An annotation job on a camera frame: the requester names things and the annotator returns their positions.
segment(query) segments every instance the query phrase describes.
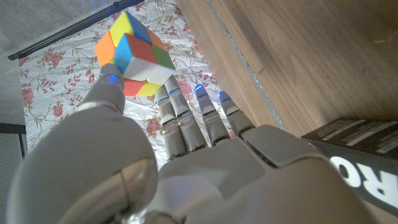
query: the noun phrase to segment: white cube face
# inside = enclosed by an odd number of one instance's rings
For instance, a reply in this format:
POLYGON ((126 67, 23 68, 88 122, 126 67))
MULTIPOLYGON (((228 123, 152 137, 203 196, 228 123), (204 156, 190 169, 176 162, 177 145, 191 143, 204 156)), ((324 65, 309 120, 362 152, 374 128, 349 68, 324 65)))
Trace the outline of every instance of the white cube face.
POLYGON ((129 65, 125 69, 123 77, 131 80, 144 81, 152 75, 157 67, 158 65, 155 63, 134 57, 130 60, 129 65))
POLYGON ((148 78, 148 82, 163 85, 173 75, 175 70, 163 65, 157 65, 148 78))

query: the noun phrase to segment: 2x2 rubik's cube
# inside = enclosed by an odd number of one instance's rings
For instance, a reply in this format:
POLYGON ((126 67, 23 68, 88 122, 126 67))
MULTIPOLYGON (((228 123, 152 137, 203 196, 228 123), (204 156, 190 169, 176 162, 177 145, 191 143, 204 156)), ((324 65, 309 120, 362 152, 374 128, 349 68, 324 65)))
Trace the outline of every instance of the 2x2 rubik's cube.
POLYGON ((124 11, 95 46, 99 64, 116 65, 124 76, 124 95, 152 96, 175 68, 162 41, 124 11))

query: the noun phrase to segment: floral fabric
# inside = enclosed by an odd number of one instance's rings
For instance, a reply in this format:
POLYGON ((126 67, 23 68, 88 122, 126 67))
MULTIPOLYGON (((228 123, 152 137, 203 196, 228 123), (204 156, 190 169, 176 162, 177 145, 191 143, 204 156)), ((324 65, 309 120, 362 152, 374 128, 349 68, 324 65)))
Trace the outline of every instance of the floral fabric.
MULTIPOLYGON (((209 142, 193 89, 196 84, 203 84, 220 112, 216 99, 220 88, 175 1, 148 0, 126 10, 162 39, 182 93, 209 142)), ((19 60, 28 151, 34 150, 54 126, 81 105, 100 72, 94 47, 119 15, 120 12, 115 13, 19 60)), ((167 155, 154 97, 127 97, 124 115, 134 119, 147 134, 160 168, 167 162, 167 155)))

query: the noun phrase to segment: black floor edge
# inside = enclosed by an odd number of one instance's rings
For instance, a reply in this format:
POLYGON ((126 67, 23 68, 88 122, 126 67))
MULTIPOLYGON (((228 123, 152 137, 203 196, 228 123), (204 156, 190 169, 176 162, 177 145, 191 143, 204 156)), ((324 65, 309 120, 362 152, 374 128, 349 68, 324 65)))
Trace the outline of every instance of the black floor edge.
POLYGON ((0 123, 0 133, 26 134, 25 125, 0 123))
POLYGON ((87 27, 93 25, 94 23, 102 19, 105 19, 108 16, 111 16, 116 12, 119 12, 127 7, 139 4, 140 2, 143 1, 144 0, 120 0, 118 2, 114 2, 112 6, 109 6, 101 10, 100 12, 97 12, 96 14, 93 14, 92 16, 89 16, 86 19, 83 19, 82 21, 77 22, 74 25, 71 25, 70 27, 61 30, 60 32, 57 32, 56 34, 53 34, 50 37, 47 37, 46 39, 41 40, 38 43, 25 48, 24 50, 18 51, 17 53, 8 56, 8 59, 15 60, 19 58, 24 58, 30 55, 31 53, 34 53, 37 50, 43 49, 63 38, 68 37, 69 35, 72 35, 78 31, 86 29, 87 27))

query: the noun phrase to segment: wooden floor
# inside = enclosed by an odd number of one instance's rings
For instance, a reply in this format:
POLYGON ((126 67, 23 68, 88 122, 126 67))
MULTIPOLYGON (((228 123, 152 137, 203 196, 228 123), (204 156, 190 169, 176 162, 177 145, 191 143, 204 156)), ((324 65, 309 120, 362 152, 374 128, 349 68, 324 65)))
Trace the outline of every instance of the wooden floor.
MULTIPOLYGON (((218 83, 256 125, 281 126, 277 115, 288 132, 302 136, 342 116, 398 119, 398 1, 177 4, 218 83)), ((378 214, 384 223, 397 222, 378 214)))

